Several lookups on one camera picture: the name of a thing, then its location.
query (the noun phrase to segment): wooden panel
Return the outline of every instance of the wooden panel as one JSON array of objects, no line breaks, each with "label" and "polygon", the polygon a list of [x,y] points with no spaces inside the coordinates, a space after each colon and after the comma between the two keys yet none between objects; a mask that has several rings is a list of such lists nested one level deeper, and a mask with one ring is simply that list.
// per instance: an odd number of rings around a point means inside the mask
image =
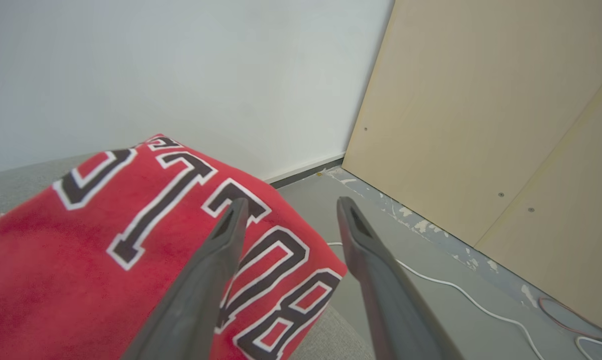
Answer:
[{"label": "wooden panel", "polygon": [[476,248],[602,326],[602,88]]},{"label": "wooden panel", "polygon": [[601,84],[602,0],[396,0],[343,167],[473,246]]}]

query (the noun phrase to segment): white cable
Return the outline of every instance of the white cable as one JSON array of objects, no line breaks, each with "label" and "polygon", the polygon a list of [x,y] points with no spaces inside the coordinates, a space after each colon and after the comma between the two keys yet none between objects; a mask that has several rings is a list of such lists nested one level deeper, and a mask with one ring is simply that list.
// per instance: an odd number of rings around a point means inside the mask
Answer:
[{"label": "white cable", "polygon": [[581,344],[580,344],[581,340],[586,340],[587,342],[591,342],[591,343],[594,343],[594,344],[599,344],[601,346],[602,346],[602,341],[598,341],[598,340],[595,340],[595,339],[591,339],[590,337],[584,337],[584,336],[577,337],[576,343],[577,343],[577,347],[579,348],[579,351],[581,351],[581,353],[583,354],[583,356],[585,356],[587,358],[587,360],[593,360],[593,358],[591,358],[590,355],[588,355],[585,352],[585,349],[583,349],[583,347],[581,346]]},{"label": "white cable", "polygon": [[[328,246],[343,246],[343,243],[328,243]],[[545,358],[543,358],[543,356],[541,355],[541,353],[536,348],[536,345],[534,345],[534,341],[532,341],[532,337],[530,336],[530,333],[527,331],[527,328],[525,328],[525,326],[522,323],[520,323],[520,322],[518,322],[516,320],[513,320],[513,319],[508,319],[507,317],[502,317],[502,316],[497,315],[497,314],[495,314],[493,312],[490,312],[489,310],[486,310],[483,306],[479,305],[479,303],[476,302],[476,300],[474,300],[470,296],[470,294],[468,294],[467,292],[465,292],[465,290],[461,289],[460,286],[454,284],[453,282],[438,280],[437,278],[431,278],[429,276],[425,276],[425,275],[423,275],[423,274],[415,271],[414,269],[410,268],[409,266],[405,265],[401,260],[398,260],[398,259],[394,259],[394,260],[396,260],[396,262],[398,262],[399,265],[401,265],[402,267],[404,267],[405,269],[407,269],[408,271],[410,271],[414,275],[418,276],[419,278],[422,278],[422,279],[425,279],[425,280],[429,280],[429,281],[432,281],[432,282],[438,283],[438,284],[449,285],[450,287],[453,287],[454,289],[460,291],[465,297],[467,297],[467,299],[469,301],[471,301],[477,308],[479,308],[482,312],[486,313],[487,315],[490,315],[493,318],[499,319],[500,321],[509,322],[511,324],[515,324],[515,325],[519,326],[523,330],[523,332],[525,332],[525,336],[527,337],[527,342],[532,347],[532,350],[534,351],[534,353],[536,354],[536,356],[540,360],[545,360]],[[581,347],[581,345],[579,343],[580,340],[587,340],[589,342],[596,343],[596,344],[601,344],[601,345],[602,345],[602,341],[598,341],[598,340],[591,339],[589,337],[584,337],[584,336],[577,337],[577,339],[576,339],[577,347],[579,348],[579,350],[581,351],[581,353],[587,358],[587,360],[593,360],[586,353],[586,351],[584,351],[584,349]]]}]

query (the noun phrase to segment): black and white lettering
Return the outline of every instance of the black and white lettering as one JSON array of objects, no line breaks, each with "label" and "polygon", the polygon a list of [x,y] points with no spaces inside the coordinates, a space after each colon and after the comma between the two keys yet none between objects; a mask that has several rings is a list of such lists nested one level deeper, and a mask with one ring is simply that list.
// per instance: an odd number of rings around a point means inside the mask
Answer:
[{"label": "black and white lettering", "polygon": [[[286,255],[272,264],[269,269],[261,272],[258,278],[233,292],[234,281],[247,269],[258,266],[257,264],[276,248],[285,251]],[[263,297],[286,276],[305,264],[309,255],[310,248],[292,231],[278,225],[268,230],[255,242],[241,260],[239,271],[232,279],[232,284],[230,284],[225,298],[221,302],[219,319],[214,331],[217,334],[223,332],[225,327],[235,319],[241,310]],[[227,299],[230,292],[233,292],[233,294],[230,299]]]},{"label": "black and white lettering", "polygon": [[217,173],[210,164],[185,151],[162,153],[156,159],[164,169],[174,164],[184,164],[186,167],[134,217],[125,231],[117,235],[107,248],[107,253],[127,271],[143,255],[145,249],[141,244],[154,226],[192,187],[205,184]]},{"label": "black and white lettering", "polygon": [[136,150],[133,148],[122,148],[103,153],[107,159],[98,164],[86,176],[81,176],[79,170],[73,168],[60,180],[52,183],[52,189],[56,191],[67,210],[85,207],[116,173],[128,166],[136,157]]},{"label": "black and white lettering", "polygon": [[267,315],[237,334],[234,344],[253,360],[280,359],[287,344],[323,312],[340,280],[332,269],[315,271]]},{"label": "black and white lettering", "polygon": [[230,177],[216,188],[201,208],[213,218],[217,218],[226,207],[230,206],[232,201],[238,198],[248,199],[248,212],[250,214],[248,226],[252,223],[259,223],[267,214],[272,212],[272,209],[258,196]]},{"label": "black and white lettering", "polygon": [[166,136],[153,137],[150,140],[146,141],[146,144],[148,148],[150,148],[152,151],[183,147],[183,145],[177,143],[173,139],[170,139]]}]

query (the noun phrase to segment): gray couch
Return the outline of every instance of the gray couch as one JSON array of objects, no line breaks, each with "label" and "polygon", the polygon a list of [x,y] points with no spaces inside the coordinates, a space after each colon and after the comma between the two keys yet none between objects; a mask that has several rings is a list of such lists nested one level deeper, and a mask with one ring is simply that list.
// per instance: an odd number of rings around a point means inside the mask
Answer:
[{"label": "gray couch", "polygon": [[[48,187],[91,155],[69,157],[0,172],[0,213],[6,213]],[[343,319],[328,306],[310,329],[291,360],[370,360],[372,350]]]}]

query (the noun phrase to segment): cable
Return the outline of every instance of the cable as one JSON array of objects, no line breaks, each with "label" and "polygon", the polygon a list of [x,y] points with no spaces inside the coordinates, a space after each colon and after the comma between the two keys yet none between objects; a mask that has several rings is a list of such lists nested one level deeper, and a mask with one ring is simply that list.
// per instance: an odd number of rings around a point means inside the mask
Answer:
[{"label": "cable", "polygon": [[558,321],[558,319],[556,319],[556,317],[552,316],[547,311],[547,309],[545,309],[545,305],[543,304],[543,301],[550,301],[551,303],[555,303],[556,305],[561,306],[565,310],[568,310],[569,312],[571,312],[574,315],[578,316],[582,321],[588,323],[589,325],[593,326],[594,328],[597,328],[601,332],[602,332],[602,327],[600,327],[600,326],[596,325],[595,323],[589,321],[585,317],[582,317],[581,314],[579,314],[578,312],[575,312],[574,310],[570,309],[567,305],[565,305],[565,304],[563,304],[563,303],[561,303],[559,301],[556,301],[556,300],[554,300],[552,298],[548,298],[548,297],[540,297],[539,298],[538,303],[539,303],[539,307],[541,308],[541,310],[543,310],[543,312],[545,313],[545,315],[547,315],[547,317],[549,317],[550,319],[552,319],[552,321],[554,321],[558,326],[564,328],[565,330],[569,330],[569,331],[571,331],[573,333],[577,333],[577,334],[583,335],[584,337],[591,338],[591,339],[594,339],[594,340],[598,340],[599,342],[602,342],[602,337],[598,337],[596,335],[591,335],[591,333],[586,333],[586,332],[582,332],[582,331],[576,330],[575,328],[571,328],[569,326],[566,326],[562,322]]},{"label": "cable", "polygon": [[[335,242],[335,243],[328,243],[328,246],[343,246],[343,243],[339,243],[339,242]],[[472,298],[470,296],[470,294],[468,294],[465,290],[463,290],[460,286],[454,284],[453,282],[449,282],[449,281],[443,281],[443,280],[438,280],[437,278],[431,278],[429,276],[425,276],[417,271],[415,271],[414,269],[410,268],[408,265],[405,265],[401,260],[398,259],[394,259],[396,260],[396,262],[399,263],[399,265],[401,265],[402,267],[404,267],[407,271],[413,273],[414,275],[418,276],[419,278],[425,279],[425,280],[429,280],[432,281],[434,283],[438,283],[438,284],[443,284],[443,285],[448,285],[450,287],[453,287],[454,289],[460,291],[465,297],[467,297],[467,299],[469,301],[471,301],[477,308],[479,308],[479,310],[481,310],[482,312],[486,313],[487,315],[490,315],[491,317],[495,318],[495,319],[499,319],[500,321],[505,321],[505,322],[509,322],[511,324],[515,324],[516,326],[519,326],[523,332],[525,333],[525,336],[527,337],[527,342],[530,344],[530,346],[532,347],[532,350],[534,351],[534,353],[536,354],[536,356],[539,358],[539,360],[545,360],[545,358],[543,358],[543,356],[541,355],[541,353],[538,351],[538,349],[536,348],[536,345],[534,345],[534,341],[532,340],[532,337],[530,336],[530,333],[527,331],[527,328],[520,322],[513,320],[513,319],[508,319],[507,317],[502,317],[500,315],[497,315],[493,312],[490,312],[489,310],[486,310],[483,306],[479,305],[478,302],[476,302],[476,300],[474,300],[474,298]],[[601,344],[602,345],[602,341],[598,341],[596,339],[591,339],[589,337],[584,337],[584,336],[580,336],[577,337],[576,339],[576,344],[577,347],[579,348],[579,351],[581,351],[581,353],[587,358],[587,360],[593,360],[587,353],[586,351],[581,347],[580,345],[580,340],[586,340],[592,343],[596,343],[596,344]]]},{"label": "cable", "polygon": [[579,351],[581,351],[581,353],[583,354],[583,356],[585,356],[587,360],[593,360],[593,358],[591,358],[591,356],[588,355],[586,353],[585,349],[583,349],[583,347],[581,346],[581,344],[580,344],[581,340],[586,340],[587,342],[591,342],[591,343],[594,343],[594,344],[599,344],[601,346],[602,346],[602,341],[598,341],[598,340],[595,340],[595,339],[591,339],[590,337],[584,337],[584,336],[579,336],[576,339],[577,347],[579,348]]}]

